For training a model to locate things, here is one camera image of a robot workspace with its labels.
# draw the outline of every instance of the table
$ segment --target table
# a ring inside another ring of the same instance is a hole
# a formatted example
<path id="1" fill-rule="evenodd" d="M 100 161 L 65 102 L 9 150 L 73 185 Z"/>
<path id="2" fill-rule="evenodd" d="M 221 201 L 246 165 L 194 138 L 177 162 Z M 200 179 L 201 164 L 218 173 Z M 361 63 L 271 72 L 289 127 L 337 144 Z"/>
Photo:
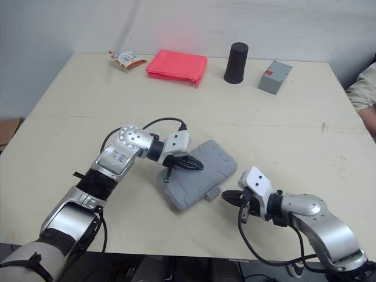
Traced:
<path id="1" fill-rule="evenodd" d="M 248 60 L 238 85 L 222 79 L 226 62 L 210 58 L 195 88 L 149 79 L 146 64 L 121 70 L 108 54 L 73 54 L 0 157 L 1 242 L 37 239 L 44 218 L 77 184 L 72 173 L 88 170 L 113 128 L 173 116 L 186 121 L 193 147 L 214 139 L 238 162 L 222 190 L 236 189 L 255 165 L 276 190 L 322 197 L 375 260 L 376 147 L 329 64 L 286 62 L 292 71 L 272 95 L 257 89 L 271 61 Z M 163 122 L 150 131 L 163 138 L 176 128 Z M 108 252 L 254 258 L 237 230 L 237 208 L 218 197 L 173 212 L 156 188 L 159 170 L 137 160 L 110 196 Z M 244 229 L 267 259 L 299 256 L 288 228 L 249 217 Z M 102 242 L 100 231 L 90 250 Z"/>

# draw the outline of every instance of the white wall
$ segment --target white wall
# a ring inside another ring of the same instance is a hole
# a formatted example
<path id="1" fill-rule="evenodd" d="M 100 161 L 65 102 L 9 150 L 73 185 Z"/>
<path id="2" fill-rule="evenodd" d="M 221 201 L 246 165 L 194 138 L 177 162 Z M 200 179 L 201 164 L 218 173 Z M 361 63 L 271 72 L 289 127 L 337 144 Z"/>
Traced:
<path id="1" fill-rule="evenodd" d="M 328 61 L 348 86 L 376 52 L 375 0 L 1 0 L 0 118 L 26 116 L 72 52 L 161 48 Z"/>

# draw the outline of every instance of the sleeve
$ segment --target sleeve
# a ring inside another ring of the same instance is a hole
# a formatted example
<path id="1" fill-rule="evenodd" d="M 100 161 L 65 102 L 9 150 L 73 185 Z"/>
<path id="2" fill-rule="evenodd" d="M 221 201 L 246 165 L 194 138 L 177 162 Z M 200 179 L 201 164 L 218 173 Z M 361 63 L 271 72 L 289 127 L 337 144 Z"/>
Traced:
<path id="1" fill-rule="evenodd" d="M 357 112 L 376 104 L 376 63 L 370 65 L 358 77 L 357 81 L 346 90 Z"/>

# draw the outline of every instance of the black cup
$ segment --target black cup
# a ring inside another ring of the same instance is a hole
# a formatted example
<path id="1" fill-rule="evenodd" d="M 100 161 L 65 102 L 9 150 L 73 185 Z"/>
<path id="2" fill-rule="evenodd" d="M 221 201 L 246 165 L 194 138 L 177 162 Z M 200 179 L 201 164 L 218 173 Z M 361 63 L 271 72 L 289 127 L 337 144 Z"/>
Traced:
<path id="1" fill-rule="evenodd" d="M 248 45 L 241 42 L 232 44 L 229 61 L 223 79 L 228 83 L 238 84 L 243 81 L 244 68 L 248 54 Z"/>

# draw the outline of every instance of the pink cloth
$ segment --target pink cloth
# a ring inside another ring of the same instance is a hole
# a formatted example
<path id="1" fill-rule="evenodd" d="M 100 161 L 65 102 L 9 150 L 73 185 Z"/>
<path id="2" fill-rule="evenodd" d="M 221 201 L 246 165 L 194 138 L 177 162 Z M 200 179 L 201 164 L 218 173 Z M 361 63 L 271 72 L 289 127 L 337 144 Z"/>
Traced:
<path id="1" fill-rule="evenodd" d="M 189 81 L 200 85 L 206 68 L 205 56 L 161 50 L 146 67 L 150 78 Z"/>

